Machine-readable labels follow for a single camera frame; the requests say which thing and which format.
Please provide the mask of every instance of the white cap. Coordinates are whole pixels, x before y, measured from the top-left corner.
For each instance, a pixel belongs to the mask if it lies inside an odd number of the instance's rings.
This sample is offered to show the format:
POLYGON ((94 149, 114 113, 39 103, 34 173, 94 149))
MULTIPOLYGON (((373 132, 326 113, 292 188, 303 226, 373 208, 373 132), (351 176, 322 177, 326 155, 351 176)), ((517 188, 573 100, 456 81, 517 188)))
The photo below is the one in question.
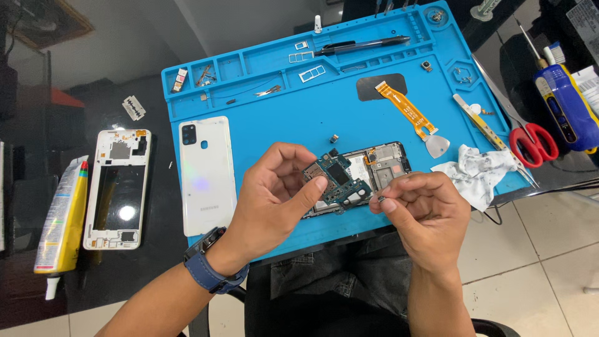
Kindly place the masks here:
POLYGON ((314 32, 317 34, 322 32, 322 25, 320 24, 320 15, 314 17, 314 32))
POLYGON ((54 299, 54 296, 56 295, 56 286, 58 285, 58 280, 60 280, 60 276, 48 278, 48 288, 46 288, 46 300, 54 299))

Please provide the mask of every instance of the white phone back cover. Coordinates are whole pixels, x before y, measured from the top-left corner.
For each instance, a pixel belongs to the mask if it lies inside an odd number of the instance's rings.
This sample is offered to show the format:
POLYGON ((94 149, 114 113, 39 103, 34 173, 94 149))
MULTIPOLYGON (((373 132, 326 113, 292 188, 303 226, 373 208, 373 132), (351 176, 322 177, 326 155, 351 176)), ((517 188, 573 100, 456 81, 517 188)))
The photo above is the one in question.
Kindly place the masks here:
POLYGON ((205 234, 217 226, 228 227, 237 205, 237 192, 227 117, 181 123, 179 153, 185 236, 205 234), (195 144, 183 144, 184 125, 195 126, 195 144), (202 148, 202 141, 207 141, 207 148, 202 148))

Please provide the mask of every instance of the orange flex cable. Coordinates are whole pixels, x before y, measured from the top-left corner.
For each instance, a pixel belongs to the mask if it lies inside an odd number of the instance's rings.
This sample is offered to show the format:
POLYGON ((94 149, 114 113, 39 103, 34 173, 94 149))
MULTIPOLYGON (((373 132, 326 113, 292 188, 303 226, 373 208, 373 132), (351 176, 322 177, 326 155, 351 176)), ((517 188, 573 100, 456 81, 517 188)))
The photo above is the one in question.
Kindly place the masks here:
POLYGON ((412 125, 414 125, 414 130, 422 140, 425 140, 424 138, 427 136, 427 134, 422 131, 422 127, 427 128, 430 134, 434 134, 438 131, 438 129, 429 122, 418 109, 416 109, 404 94, 393 90, 385 81, 382 81, 375 87, 375 89, 377 89, 383 97, 388 98, 393 102, 395 107, 401 111, 412 125))

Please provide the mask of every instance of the black pen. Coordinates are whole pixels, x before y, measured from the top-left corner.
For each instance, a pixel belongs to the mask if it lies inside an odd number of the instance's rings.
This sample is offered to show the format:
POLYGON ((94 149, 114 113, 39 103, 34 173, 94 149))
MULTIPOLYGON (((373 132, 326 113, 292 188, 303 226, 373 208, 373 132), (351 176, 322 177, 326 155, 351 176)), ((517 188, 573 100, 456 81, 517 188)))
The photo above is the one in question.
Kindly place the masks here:
POLYGON ((340 52, 347 52, 354 49, 360 48, 369 48, 369 47, 384 47, 384 46, 394 46, 396 44, 405 43, 410 41, 410 37, 407 36, 397 36, 390 38, 382 38, 380 40, 368 41, 368 42, 360 42, 356 43, 356 41, 346 41, 339 43, 327 44, 322 47, 322 49, 318 52, 314 52, 314 57, 317 56, 330 56, 335 55, 340 52))

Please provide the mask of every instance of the scissors handle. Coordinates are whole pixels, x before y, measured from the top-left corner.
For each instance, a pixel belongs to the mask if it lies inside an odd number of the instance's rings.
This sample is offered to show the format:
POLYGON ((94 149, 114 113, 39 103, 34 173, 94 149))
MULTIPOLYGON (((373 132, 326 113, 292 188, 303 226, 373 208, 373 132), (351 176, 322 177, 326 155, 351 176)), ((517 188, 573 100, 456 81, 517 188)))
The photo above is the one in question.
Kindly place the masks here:
POLYGON ((528 137, 528 134, 523 128, 517 128, 510 132, 510 147, 516 157, 522 161, 524 166, 529 168, 539 167, 543 164, 543 161, 552 161, 558 157, 558 146, 547 130, 535 123, 527 123, 524 127, 533 137, 532 140, 528 137), (533 159, 532 162, 524 158, 518 148, 518 142, 531 155, 533 159), (549 147, 549 151, 545 149, 543 143, 549 147))

